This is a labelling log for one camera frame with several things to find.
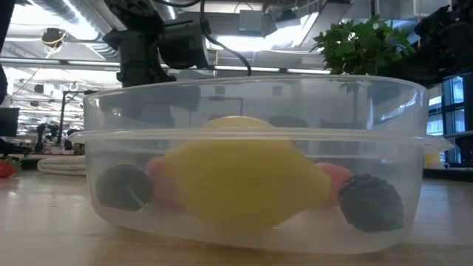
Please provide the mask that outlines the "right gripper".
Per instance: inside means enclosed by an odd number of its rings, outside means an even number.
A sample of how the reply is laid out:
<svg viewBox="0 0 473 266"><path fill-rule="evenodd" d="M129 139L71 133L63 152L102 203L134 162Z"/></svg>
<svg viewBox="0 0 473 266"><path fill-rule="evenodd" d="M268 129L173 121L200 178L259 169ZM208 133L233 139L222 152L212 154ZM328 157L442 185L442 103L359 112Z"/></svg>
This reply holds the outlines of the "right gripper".
<svg viewBox="0 0 473 266"><path fill-rule="evenodd" d="M411 54L377 68L376 75L397 78L422 86L434 86L449 79L472 74L472 37L444 36L447 50L447 66L442 75L429 65L422 55Z"/></svg>

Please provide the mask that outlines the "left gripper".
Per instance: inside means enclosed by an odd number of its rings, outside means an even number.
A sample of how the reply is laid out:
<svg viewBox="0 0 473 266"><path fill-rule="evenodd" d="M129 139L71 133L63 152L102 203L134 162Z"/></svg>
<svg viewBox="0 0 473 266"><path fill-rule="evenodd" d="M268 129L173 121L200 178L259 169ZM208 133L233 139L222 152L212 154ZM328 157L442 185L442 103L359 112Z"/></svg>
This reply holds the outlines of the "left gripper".
<svg viewBox="0 0 473 266"><path fill-rule="evenodd" d="M108 9L126 27L116 28L103 36L103 41L118 51L120 71L117 80L123 87L175 81L162 69L157 39L164 22L150 1L105 0ZM119 114L121 119L135 120L140 128L169 126L169 104L188 111L197 111L201 89L184 86L168 92L169 103L162 92L153 88L125 88L101 95L101 111Z"/></svg>

